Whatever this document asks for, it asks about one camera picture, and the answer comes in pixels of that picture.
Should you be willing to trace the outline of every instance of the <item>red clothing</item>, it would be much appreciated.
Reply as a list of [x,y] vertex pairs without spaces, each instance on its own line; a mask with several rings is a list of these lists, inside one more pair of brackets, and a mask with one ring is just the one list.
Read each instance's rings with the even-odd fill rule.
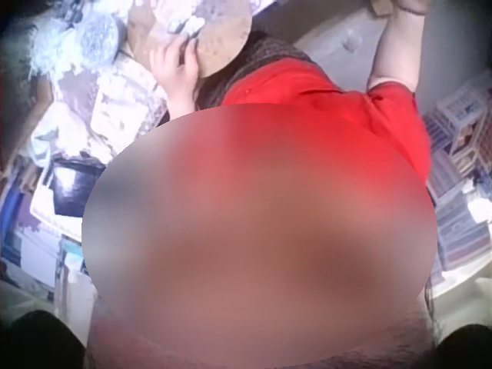
[[344,92],[316,65],[284,59],[258,69],[237,82],[223,105],[274,103],[312,106],[366,128],[411,164],[425,182],[431,169],[430,140],[415,97],[398,83],[379,85],[367,94]]

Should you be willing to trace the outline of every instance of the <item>box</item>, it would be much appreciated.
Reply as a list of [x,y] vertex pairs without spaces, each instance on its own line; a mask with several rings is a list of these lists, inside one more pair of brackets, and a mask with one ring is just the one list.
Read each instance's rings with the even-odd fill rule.
[[443,269],[451,271],[492,252],[487,222],[476,224],[451,241],[442,243]]
[[464,178],[449,155],[439,150],[432,155],[432,169],[427,180],[427,190],[436,206],[451,201],[463,188]]
[[475,149],[484,126],[487,114],[486,99],[471,84],[466,84],[449,98],[439,101],[437,108],[450,122],[453,132],[453,141],[445,151],[455,161],[470,155],[471,152],[476,155],[476,151],[470,150]]

